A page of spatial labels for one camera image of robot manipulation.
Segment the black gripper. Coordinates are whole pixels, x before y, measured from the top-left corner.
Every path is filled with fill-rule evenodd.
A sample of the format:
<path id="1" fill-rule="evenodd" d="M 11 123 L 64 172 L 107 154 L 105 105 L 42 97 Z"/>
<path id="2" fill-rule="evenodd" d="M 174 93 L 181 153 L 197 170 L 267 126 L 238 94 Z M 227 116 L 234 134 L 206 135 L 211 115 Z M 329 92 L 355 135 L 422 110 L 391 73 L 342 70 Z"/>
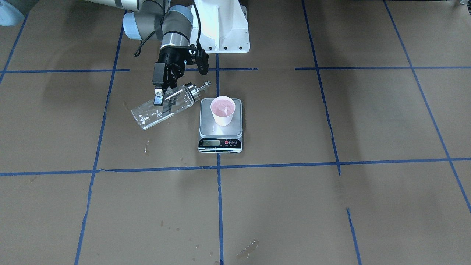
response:
<path id="1" fill-rule="evenodd" d="M 209 55 L 195 45 L 169 45 L 160 49 L 157 63 L 154 64 L 152 84 L 155 86 L 153 105 L 161 107 L 166 89 L 175 88 L 184 75 L 187 65 L 196 65 L 201 75 L 209 71 Z"/>

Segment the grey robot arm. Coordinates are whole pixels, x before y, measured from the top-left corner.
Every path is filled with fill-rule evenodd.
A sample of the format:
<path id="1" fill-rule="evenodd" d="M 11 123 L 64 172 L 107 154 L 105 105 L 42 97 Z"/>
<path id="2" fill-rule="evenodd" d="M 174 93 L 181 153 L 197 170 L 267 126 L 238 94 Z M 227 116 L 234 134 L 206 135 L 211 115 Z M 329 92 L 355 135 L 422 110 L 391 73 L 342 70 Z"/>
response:
<path id="1" fill-rule="evenodd" d="M 195 45 L 190 43 L 194 17 L 188 7 L 172 6 L 169 0 L 98 0 L 96 3 L 127 10 L 123 17 L 125 35 L 140 42 L 135 57 L 149 40 L 160 41 L 152 78 L 153 105 L 164 104 L 167 90 L 177 86 L 187 65 L 196 65 L 200 74 L 207 74 L 208 54 L 199 40 Z"/>

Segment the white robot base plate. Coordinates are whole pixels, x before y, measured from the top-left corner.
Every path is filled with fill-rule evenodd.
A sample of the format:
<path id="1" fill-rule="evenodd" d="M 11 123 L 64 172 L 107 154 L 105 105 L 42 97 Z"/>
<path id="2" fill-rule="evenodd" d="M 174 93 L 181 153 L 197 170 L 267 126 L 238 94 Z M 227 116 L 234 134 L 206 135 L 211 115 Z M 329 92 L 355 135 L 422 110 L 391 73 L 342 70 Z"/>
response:
<path id="1" fill-rule="evenodd" d="M 193 15 L 190 44 L 197 45 L 199 39 L 207 54 L 250 51 L 247 7 L 240 0 L 193 0 L 187 8 Z"/>

